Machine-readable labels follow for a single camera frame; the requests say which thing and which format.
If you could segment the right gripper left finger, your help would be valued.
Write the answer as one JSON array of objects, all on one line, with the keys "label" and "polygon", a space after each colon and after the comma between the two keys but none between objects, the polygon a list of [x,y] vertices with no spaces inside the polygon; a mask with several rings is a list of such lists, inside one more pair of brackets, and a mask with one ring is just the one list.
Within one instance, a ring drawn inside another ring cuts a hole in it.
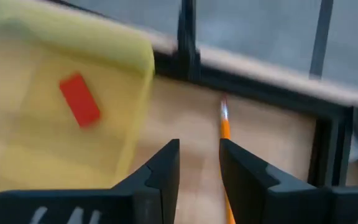
[{"label": "right gripper left finger", "polygon": [[0,192],[0,224],[173,224],[179,183],[172,139],[111,189]]}]

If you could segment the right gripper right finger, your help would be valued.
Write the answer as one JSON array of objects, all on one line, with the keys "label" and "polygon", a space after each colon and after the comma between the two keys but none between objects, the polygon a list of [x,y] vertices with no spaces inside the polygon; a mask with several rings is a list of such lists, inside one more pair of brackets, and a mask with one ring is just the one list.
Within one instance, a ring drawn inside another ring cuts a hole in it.
[{"label": "right gripper right finger", "polygon": [[236,224],[358,224],[358,187],[315,187],[229,139],[219,163]]}]

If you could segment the orange pencil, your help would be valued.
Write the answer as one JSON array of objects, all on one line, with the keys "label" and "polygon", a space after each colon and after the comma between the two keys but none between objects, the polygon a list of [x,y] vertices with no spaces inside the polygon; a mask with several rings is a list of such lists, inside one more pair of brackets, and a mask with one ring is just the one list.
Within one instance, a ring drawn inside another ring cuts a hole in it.
[{"label": "orange pencil", "polygon": [[[230,129],[230,123],[228,118],[229,113],[228,113],[226,95],[224,95],[221,99],[220,111],[221,111],[221,138],[230,139],[231,129]],[[225,194],[225,203],[226,203],[226,224],[236,224],[227,194]]]}]

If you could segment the red eraser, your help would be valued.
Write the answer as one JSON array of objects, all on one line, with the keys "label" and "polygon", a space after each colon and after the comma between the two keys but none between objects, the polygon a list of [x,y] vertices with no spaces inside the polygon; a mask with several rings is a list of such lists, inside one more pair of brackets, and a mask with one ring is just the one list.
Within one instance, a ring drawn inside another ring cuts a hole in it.
[{"label": "red eraser", "polygon": [[73,73],[61,80],[60,91],[81,128],[91,126],[100,119],[101,112],[81,73]]}]

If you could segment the yellow translucent plastic bin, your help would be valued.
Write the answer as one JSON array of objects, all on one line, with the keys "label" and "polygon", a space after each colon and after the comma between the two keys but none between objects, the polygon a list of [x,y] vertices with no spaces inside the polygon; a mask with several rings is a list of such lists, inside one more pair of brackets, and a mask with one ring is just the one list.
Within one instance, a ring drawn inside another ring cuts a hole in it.
[{"label": "yellow translucent plastic bin", "polygon": [[[81,128],[59,87],[101,112]],[[138,30],[39,0],[0,0],[0,191],[112,187],[129,174],[154,79]]]}]

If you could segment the black aluminium table frame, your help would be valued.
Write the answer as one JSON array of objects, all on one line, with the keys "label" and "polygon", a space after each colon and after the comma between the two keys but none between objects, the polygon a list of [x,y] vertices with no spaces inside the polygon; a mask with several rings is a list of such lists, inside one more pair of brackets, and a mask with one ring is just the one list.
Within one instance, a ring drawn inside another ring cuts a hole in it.
[{"label": "black aluminium table frame", "polygon": [[308,183],[343,185],[351,134],[358,135],[358,105],[323,99],[289,88],[268,84],[202,63],[200,55],[186,58],[182,53],[154,50],[157,72],[163,76],[223,90],[316,118]]}]

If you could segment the black upright bracket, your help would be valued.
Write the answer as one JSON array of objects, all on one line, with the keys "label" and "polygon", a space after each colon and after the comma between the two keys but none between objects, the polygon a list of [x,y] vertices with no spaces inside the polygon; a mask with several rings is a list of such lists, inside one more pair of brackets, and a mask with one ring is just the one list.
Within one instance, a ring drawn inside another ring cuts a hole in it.
[{"label": "black upright bracket", "polygon": [[200,79],[200,53],[196,48],[196,2],[181,0],[178,18],[177,50],[181,76],[187,80]]}]

